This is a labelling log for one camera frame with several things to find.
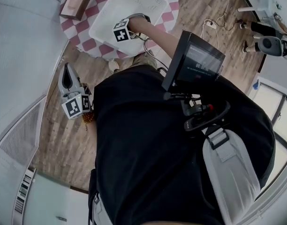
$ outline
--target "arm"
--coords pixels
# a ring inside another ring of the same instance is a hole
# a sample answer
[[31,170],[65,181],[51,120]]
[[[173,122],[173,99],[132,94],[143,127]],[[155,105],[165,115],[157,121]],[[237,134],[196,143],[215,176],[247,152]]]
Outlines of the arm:
[[158,44],[169,56],[173,58],[179,40],[173,35],[163,32],[149,23],[143,17],[131,18],[128,24],[134,33],[143,33]]
[[275,14],[275,15],[274,15],[274,18],[275,18],[275,20],[277,21],[277,23],[279,24],[279,26],[281,27],[281,29],[287,34],[287,26],[285,26],[285,24],[283,24],[283,23],[280,21],[280,19],[279,19],[279,17],[278,17],[278,14]]

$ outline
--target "small display screen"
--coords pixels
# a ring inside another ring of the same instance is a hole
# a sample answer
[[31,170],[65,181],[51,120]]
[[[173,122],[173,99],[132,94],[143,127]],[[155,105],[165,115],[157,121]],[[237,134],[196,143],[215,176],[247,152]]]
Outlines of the small display screen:
[[186,57],[198,63],[197,67],[200,69],[204,68],[215,73],[219,72],[221,61],[202,48],[190,45]]
[[214,81],[221,65],[222,61],[212,56],[209,51],[191,43],[177,80],[190,83]]

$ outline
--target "black shoe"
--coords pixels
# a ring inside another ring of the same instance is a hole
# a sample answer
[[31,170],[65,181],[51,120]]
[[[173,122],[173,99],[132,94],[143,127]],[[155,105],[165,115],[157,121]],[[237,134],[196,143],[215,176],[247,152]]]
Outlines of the black shoe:
[[248,47],[248,43],[247,43],[247,41],[244,41],[243,47],[242,47],[242,52],[243,53],[247,53],[247,47]]
[[245,29],[244,25],[247,25],[242,19],[237,21],[239,23],[239,28],[240,29]]

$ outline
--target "white chair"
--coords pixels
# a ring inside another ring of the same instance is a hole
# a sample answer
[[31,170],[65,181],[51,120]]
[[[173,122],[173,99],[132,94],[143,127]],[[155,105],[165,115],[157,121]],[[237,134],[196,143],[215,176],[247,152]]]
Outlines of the white chair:
[[253,7],[242,7],[238,8],[237,11],[239,12],[246,12],[246,11],[264,11],[268,15],[272,13],[272,0],[256,0],[256,4]]

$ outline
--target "wooden box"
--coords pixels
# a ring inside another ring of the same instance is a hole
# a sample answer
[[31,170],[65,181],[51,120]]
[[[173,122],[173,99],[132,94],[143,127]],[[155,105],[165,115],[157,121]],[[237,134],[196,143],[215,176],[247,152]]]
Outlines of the wooden box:
[[90,0],[66,0],[60,16],[81,20]]

